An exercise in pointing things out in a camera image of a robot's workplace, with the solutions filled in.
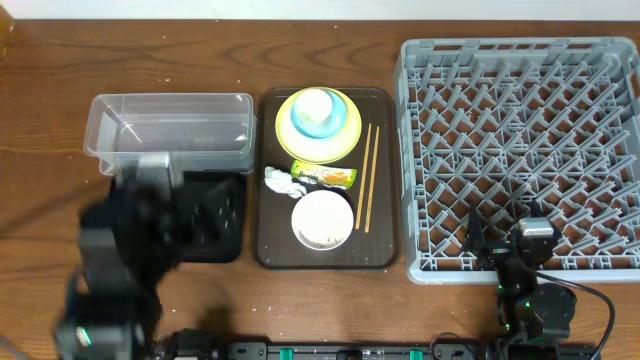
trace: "wooden table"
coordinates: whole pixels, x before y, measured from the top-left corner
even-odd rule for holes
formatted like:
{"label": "wooden table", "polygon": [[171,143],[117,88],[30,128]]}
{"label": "wooden table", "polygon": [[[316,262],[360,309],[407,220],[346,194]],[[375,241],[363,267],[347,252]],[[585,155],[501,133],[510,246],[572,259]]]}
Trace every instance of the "wooden table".
{"label": "wooden table", "polygon": [[[0,332],[36,359],[54,356],[51,329],[80,264],[76,214],[108,186],[82,151],[98,94],[247,92],[257,103],[279,86],[391,93],[407,39],[603,35],[638,42],[640,25],[18,21],[0,67]],[[417,286],[402,261],[388,272],[270,272],[253,261],[250,236],[232,264],[184,264],[166,277],[160,334],[201,326],[273,341],[428,343],[442,331],[483,339],[499,331],[492,286]],[[605,358],[634,357],[640,286],[596,288],[618,311]],[[606,321],[605,304],[578,293],[571,340],[597,342]]]}

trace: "tray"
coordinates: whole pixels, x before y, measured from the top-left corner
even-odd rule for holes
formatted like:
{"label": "tray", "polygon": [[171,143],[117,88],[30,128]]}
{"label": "tray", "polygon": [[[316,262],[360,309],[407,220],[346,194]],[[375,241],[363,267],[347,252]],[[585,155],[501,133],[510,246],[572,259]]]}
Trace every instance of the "tray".
{"label": "tray", "polygon": [[[356,147],[344,158],[327,164],[329,166],[358,169],[358,178],[351,189],[343,192],[349,200],[354,214],[358,204],[360,176],[367,137],[368,124],[372,124],[371,147],[375,138],[375,127],[380,127],[378,160],[371,212],[371,228],[364,232],[364,215],[359,230],[353,229],[347,241],[329,251],[315,251],[302,245],[291,229],[291,213],[297,200],[277,194],[263,181],[264,167],[273,166],[289,171],[293,158],[280,146],[275,133],[275,117],[284,101],[299,89],[275,89],[263,98],[263,121],[258,125],[256,178],[258,184],[258,214],[254,225],[254,251],[262,266],[269,269],[382,269],[397,259],[400,242],[400,188],[397,159],[397,138],[393,122],[393,101],[380,89],[338,88],[349,96],[362,117],[362,135]],[[373,150],[369,151],[369,164]],[[370,182],[367,170],[365,197]],[[306,185],[307,190],[321,189]]]}
{"label": "tray", "polygon": [[469,204],[497,229],[486,237],[505,238],[537,200],[563,231],[543,269],[638,281],[639,62],[625,38],[405,42],[394,80],[409,278],[496,282],[461,251]]}

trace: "clear plastic container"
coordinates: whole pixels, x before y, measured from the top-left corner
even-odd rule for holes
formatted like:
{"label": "clear plastic container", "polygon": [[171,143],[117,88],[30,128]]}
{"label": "clear plastic container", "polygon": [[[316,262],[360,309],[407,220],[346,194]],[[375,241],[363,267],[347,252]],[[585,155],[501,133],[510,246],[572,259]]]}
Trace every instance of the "clear plastic container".
{"label": "clear plastic container", "polygon": [[84,149],[100,171],[171,163],[173,169],[251,173],[256,119],[247,94],[99,95]]}

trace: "white wall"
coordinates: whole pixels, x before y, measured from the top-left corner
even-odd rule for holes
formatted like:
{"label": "white wall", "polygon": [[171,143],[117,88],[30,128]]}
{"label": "white wall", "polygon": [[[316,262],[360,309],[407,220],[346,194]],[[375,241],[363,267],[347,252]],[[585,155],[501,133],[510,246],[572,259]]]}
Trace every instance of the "white wall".
{"label": "white wall", "polygon": [[15,19],[640,20],[640,0],[0,0]]}

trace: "crumpled white paper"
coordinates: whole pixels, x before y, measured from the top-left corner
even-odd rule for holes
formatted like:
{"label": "crumpled white paper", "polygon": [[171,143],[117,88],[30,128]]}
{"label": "crumpled white paper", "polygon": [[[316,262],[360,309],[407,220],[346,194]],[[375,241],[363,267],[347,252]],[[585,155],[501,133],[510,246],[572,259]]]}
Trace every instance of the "crumpled white paper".
{"label": "crumpled white paper", "polygon": [[302,184],[294,182],[291,174],[271,166],[264,168],[264,183],[278,194],[289,195],[294,199],[307,195],[307,188]]}

